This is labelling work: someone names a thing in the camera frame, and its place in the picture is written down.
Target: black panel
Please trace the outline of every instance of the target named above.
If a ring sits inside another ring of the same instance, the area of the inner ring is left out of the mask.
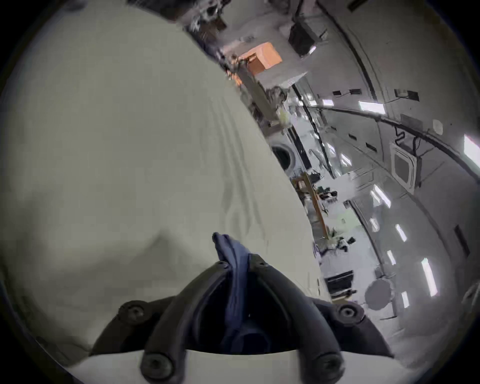
[[[348,6],[347,8],[350,10],[350,12],[353,12],[354,10],[356,10],[359,6],[361,6],[362,4],[366,3],[367,0],[353,0]]]
[[[315,44],[307,28],[303,23],[295,23],[290,29],[288,42],[300,56],[308,55],[310,48]]]
[[[297,134],[297,131],[295,128],[292,126],[288,129],[288,135],[290,136],[290,139],[292,140],[293,144],[295,145],[295,148],[297,149],[300,158],[302,160],[303,165],[305,166],[305,169],[311,169],[312,164],[310,163],[310,160],[308,159],[307,152],[305,151],[305,148],[303,147],[303,144],[301,143],[301,140]]]
[[[420,101],[418,92],[413,92],[413,91],[407,91],[407,92],[408,92],[408,98],[410,100]]]
[[[467,240],[465,239],[465,236],[463,235],[463,232],[460,229],[460,226],[456,225],[453,231],[455,232],[456,237],[460,242],[460,245],[462,246],[465,257],[468,257],[468,255],[470,255],[470,248],[468,247]]]
[[[371,149],[372,151],[377,152],[377,148],[375,148],[373,145],[368,143],[365,143],[365,145],[367,146],[367,148]]]

